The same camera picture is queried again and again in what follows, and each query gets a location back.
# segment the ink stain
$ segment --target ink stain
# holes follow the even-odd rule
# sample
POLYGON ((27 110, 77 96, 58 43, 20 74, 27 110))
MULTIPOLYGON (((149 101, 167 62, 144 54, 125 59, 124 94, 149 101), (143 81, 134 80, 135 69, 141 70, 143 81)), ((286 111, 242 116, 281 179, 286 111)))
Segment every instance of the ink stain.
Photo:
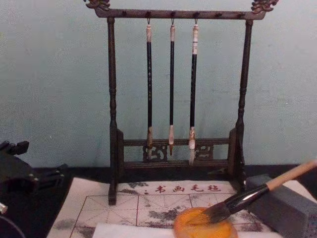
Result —
POLYGON ((250 214, 253 219, 255 220, 255 224, 257 224, 257 226, 260 228, 260 230, 262 232, 273 232, 275 231, 272 227, 269 227, 268 225, 262 223, 257 217, 256 215, 254 215, 253 213, 250 214))
POLYGON ((133 225, 131 222, 129 222, 128 220, 121 220, 120 221, 120 224, 121 225, 127 225, 127 226, 131 226, 131 225, 133 225))
POLYGON ((144 200, 144 203, 146 204, 145 207, 151 207, 150 200, 147 198, 147 196, 140 196, 141 199, 144 200))
POLYGON ((128 185, 130 186, 130 188, 135 188, 137 186, 139 187, 149 186, 146 182, 130 182, 128 183, 128 185))
POLYGON ((57 222, 54 225, 54 228, 57 230, 72 229, 75 223, 76 223, 75 219, 64 219, 64 220, 57 222))
POLYGON ((229 220, 232 223, 237 223, 239 220, 243 220, 243 223, 254 223, 254 219, 252 217, 251 214, 249 214, 248 212, 246 212, 245 210, 242 210, 236 214, 233 214, 232 216, 230 216, 229 220))
POLYGON ((83 236, 83 238, 92 238, 95 232, 94 227, 77 227, 77 231, 83 236))
POLYGON ((243 224, 239 229, 241 232, 262 232, 262 230, 262 227, 256 223, 243 224))
POLYGON ((133 195, 139 195, 139 193, 135 190, 130 190, 130 189, 123 189, 120 190, 119 192, 127 193, 127 194, 133 194, 133 195))
POLYGON ((177 206, 167 212, 149 211, 149 216, 160 219, 160 222, 174 221, 176 216, 179 214, 179 209, 181 209, 180 206, 177 206))
POLYGON ((152 227, 152 228, 161 228, 161 229, 172 229, 172 225, 164 225, 160 222, 145 222, 145 227, 152 227))

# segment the hanging brush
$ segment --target hanging brush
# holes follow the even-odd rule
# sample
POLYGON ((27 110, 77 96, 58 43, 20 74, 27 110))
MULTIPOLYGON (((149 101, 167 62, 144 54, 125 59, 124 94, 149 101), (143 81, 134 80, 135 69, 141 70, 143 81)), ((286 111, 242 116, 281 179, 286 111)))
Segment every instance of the hanging brush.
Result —
POLYGON ((172 25, 170 26, 170 99, 169 99, 169 153, 172 155, 174 145, 174 126, 173 126, 173 110, 174 110, 174 41, 175 26, 174 17, 172 15, 172 25))
POLYGON ((245 209, 262 195, 274 190, 287 181, 295 179, 315 167, 317 167, 317 160, 301 164, 261 186, 236 194, 223 202, 207 208, 202 214, 191 219, 188 224, 205 225, 221 222, 227 219, 230 215, 245 209))
POLYGON ((198 25, 195 19, 193 28, 193 52, 192 52, 192 79, 190 93, 190 131, 189 131, 189 165, 193 165, 195 159, 195 90, 196 90, 196 65, 197 65, 197 44, 198 44, 198 25))
POLYGON ((152 158, 153 130, 152 130, 152 33, 150 18, 147 25, 147 56, 148 56, 148 160, 152 158))

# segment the wooden brush handle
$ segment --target wooden brush handle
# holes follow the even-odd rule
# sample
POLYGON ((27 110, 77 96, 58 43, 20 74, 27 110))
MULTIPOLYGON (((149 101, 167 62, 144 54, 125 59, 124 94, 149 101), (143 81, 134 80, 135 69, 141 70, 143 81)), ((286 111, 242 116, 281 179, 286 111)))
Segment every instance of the wooden brush handle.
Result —
POLYGON ((317 167, 317 160, 306 162, 306 163, 301 164, 301 165, 291 169, 290 171, 272 179, 271 181, 267 182, 266 184, 267 184, 269 190, 272 191, 273 189, 279 187, 283 183, 285 183, 289 180, 295 179, 298 176, 308 172, 309 170, 311 170, 315 167, 317 167))

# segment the wooden brush stand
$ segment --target wooden brush stand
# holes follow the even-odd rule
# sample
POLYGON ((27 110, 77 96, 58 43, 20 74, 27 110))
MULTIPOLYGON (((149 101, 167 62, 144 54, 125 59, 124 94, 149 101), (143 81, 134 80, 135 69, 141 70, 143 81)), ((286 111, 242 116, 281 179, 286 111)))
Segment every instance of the wooden brush stand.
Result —
MULTIPOLYGON (((247 92, 248 71, 250 60, 250 46, 252 26, 255 20, 262 20, 266 12, 272 11, 272 5, 278 0, 255 0, 252 3, 252 11, 182 11, 182 10, 147 10, 147 9, 112 9, 109 0, 90 0, 88 8, 95 10, 100 18, 107 18, 108 25, 108 64, 109 64, 109 92, 110 92, 110 168, 111 182, 109 189, 109 204, 116 204, 117 185, 120 178, 127 169, 145 169, 162 167, 189 167, 187 160, 168 160, 168 138, 153 140, 153 157, 147 158, 147 141, 126 140, 123 132, 118 129, 116 122, 116 66, 115 66, 115 41, 114 23, 115 18, 174 18, 174 19, 217 19, 217 20, 240 20, 246 24, 245 43, 243 50, 243 61, 240 81, 240 99, 238 104, 238 119, 235 127, 230 131, 227 138, 198 138, 196 140, 196 158, 193 168, 210 167, 211 171, 218 171, 229 181, 238 184, 240 190, 244 190, 244 156, 243 156, 243 134, 244 134, 244 107, 247 92), (213 158, 214 145, 229 145, 226 160, 213 158), (125 162, 124 147, 139 146, 143 148, 143 160, 140 162, 125 162)), ((188 145, 188 139, 175 139, 174 146, 188 145)))

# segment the wooden post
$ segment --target wooden post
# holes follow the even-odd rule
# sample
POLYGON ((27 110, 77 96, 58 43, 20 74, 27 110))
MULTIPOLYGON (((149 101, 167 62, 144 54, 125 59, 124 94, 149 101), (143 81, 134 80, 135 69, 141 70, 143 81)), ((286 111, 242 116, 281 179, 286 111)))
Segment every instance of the wooden post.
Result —
POLYGON ((118 184, 118 145, 116 122, 116 76, 115 76, 115 46, 114 46, 114 18, 107 18, 108 23, 108 64, 109 64, 109 92, 110 92, 110 168, 111 181, 108 194, 109 205, 116 204, 116 188, 118 184))
POLYGON ((244 107, 245 107, 245 98, 247 93, 248 85, 248 73, 249 73, 249 61, 250 61, 250 47, 251 47, 251 34, 252 34, 253 21, 246 21, 246 32, 245 32, 245 41, 243 49, 243 59, 242 59, 242 71, 241 71, 241 81, 240 81, 240 99, 239 99, 239 110, 238 110, 238 119, 236 122, 237 129, 237 143, 236 143, 236 155, 235 155, 235 176, 243 175, 243 166, 244 166, 244 155, 243 155, 243 135, 244 135, 244 107))

